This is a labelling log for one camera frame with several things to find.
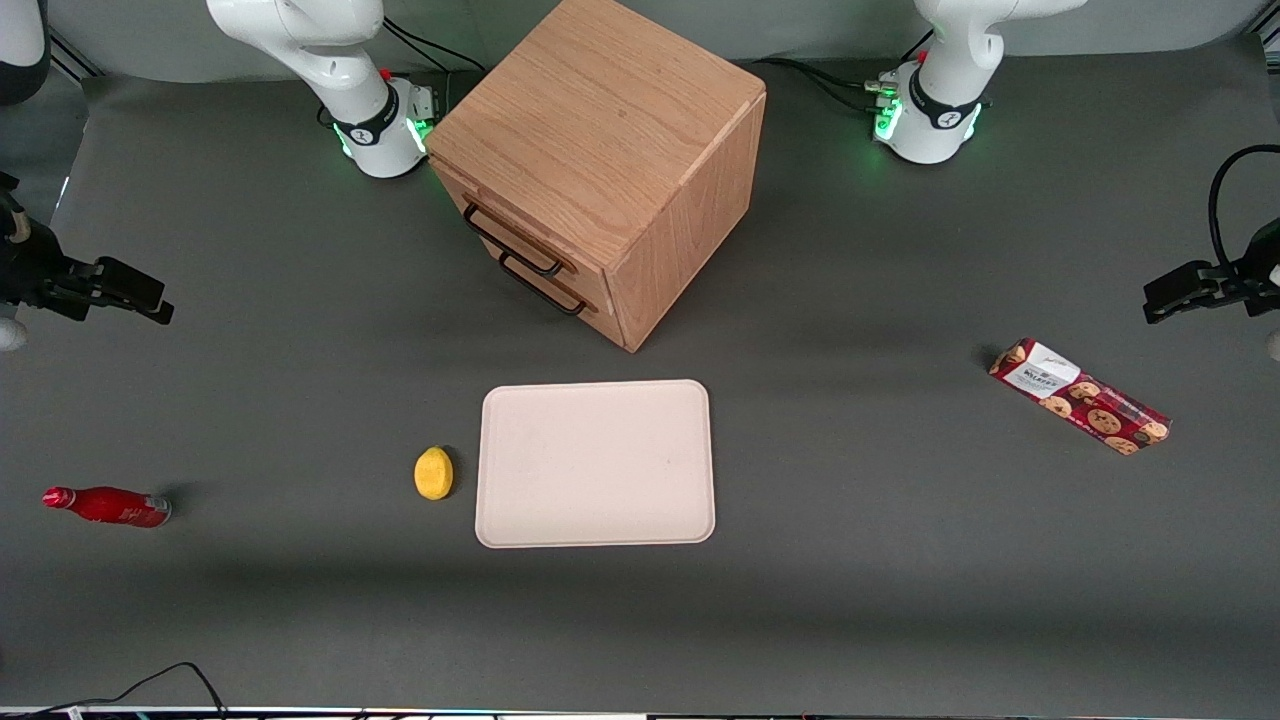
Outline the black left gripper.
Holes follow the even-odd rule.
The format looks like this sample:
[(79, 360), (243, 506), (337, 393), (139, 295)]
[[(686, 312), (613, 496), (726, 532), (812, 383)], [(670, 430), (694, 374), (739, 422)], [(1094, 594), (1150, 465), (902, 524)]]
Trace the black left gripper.
[(1146, 323), (1158, 324), (1170, 316), (1196, 309), (1244, 304), (1248, 316), (1260, 316), (1279, 307), (1279, 218), (1257, 229), (1236, 260), (1230, 260), (1222, 245), (1220, 222), (1213, 219), (1213, 255), (1222, 277), (1212, 277), (1213, 265), (1189, 261), (1144, 286)]

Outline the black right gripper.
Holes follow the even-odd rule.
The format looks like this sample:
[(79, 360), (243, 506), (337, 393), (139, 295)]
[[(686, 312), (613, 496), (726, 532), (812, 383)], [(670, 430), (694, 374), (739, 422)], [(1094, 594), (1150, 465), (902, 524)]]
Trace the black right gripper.
[(118, 307), (169, 325), (174, 306), (164, 299), (165, 284), (115, 258), (96, 261), (92, 284), (81, 274), (90, 266), (67, 256), (56, 236), (27, 215), (3, 217), (1, 302), (4, 309), (27, 305), (47, 309), (76, 322), (91, 307)]

